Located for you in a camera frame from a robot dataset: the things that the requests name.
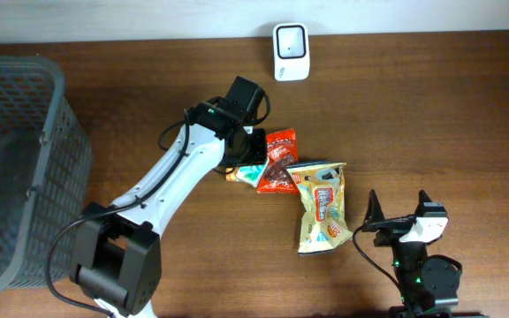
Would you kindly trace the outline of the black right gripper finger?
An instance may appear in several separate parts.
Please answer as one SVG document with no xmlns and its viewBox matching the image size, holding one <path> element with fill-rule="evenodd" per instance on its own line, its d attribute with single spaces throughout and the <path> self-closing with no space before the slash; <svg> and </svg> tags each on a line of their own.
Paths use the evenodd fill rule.
<svg viewBox="0 0 509 318">
<path fill-rule="evenodd" d="M 377 198 L 376 191 L 372 189 L 368 194 L 368 207 L 363 224 L 371 225 L 372 223 L 379 223 L 384 220 L 384 212 Z"/>
<path fill-rule="evenodd" d="M 418 193 L 418 205 L 415 210 L 416 217 L 446 217 L 446 210 L 442 203 L 434 202 L 424 190 Z"/>
</svg>

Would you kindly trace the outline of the green small box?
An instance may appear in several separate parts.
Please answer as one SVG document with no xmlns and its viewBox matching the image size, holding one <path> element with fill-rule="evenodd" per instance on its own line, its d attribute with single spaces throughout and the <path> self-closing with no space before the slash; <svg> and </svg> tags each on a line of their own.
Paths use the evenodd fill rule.
<svg viewBox="0 0 509 318">
<path fill-rule="evenodd" d="M 269 161 L 264 164 L 241 166 L 234 170 L 228 170 L 225 179 L 230 182 L 241 182 L 256 188 L 265 172 Z"/>
</svg>

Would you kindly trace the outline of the red snack bag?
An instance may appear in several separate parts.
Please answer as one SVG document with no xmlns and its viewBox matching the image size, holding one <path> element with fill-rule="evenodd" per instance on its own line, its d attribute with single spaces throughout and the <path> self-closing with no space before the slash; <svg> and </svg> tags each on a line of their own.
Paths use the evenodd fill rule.
<svg viewBox="0 0 509 318">
<path fill-rule="evenodd" d="M 299 194 L 299 190 L 286 170 L 299 161 L 297 136 L 293 128 L 267 135 L 269 163 L 257 186 L 258 193 Z"/>
</svg>

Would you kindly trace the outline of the yellow chips bag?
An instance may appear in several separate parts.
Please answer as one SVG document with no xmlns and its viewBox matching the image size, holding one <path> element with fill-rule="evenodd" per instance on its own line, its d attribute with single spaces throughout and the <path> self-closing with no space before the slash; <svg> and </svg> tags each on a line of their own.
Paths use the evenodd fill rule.
<svg viewBox="0 0 509 318">
<path fill-rule="evenodd" d="M 286 167 L 305 209 L 299 255 L 327 253 L 352 238 L 345 215 L 345 166 L 342 162 L 319 161 Z"/>
</svg>

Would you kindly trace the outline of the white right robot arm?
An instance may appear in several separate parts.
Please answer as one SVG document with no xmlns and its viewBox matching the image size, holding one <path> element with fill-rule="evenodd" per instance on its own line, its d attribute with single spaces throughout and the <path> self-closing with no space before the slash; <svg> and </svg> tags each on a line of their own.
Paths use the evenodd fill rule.
<svg viewBox="0 0 509 318">
<path fill-rule="evenodd" d="M 376 247 L 392 251 L 394 274 L 388 278 L 397 287 L 402 304 L 388 310 L 390 317 L 454 317 L 459 303 L 462 264 L 450 257 L 428 255 L 427 247 L 443 237 L 449 222 L 444 205 L 418 193 L 418 205 L 411 215 L 384 216 L 375 191 L 368 196 L 363 224 L 355 232 L 376 234 Z"/>
</svg>

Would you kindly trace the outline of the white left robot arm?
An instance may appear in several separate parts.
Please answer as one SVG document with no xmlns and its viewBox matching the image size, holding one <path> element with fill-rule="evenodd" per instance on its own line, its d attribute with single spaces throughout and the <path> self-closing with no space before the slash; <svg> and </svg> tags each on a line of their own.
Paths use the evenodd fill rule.
<svg viewBox="0 0 509 318">
<path fill-rule="evenodd" d="M 266 133 L 254 82 L 236 78 L 226 96 L 184 112 L 161 159 L 109 206 L 90 203 L 74 221 L 70 280 L 108 317 L 151 317 L 162 276 L 161 237 L 185 198 L 211 171 L 265 163 Z"/>
</svg>

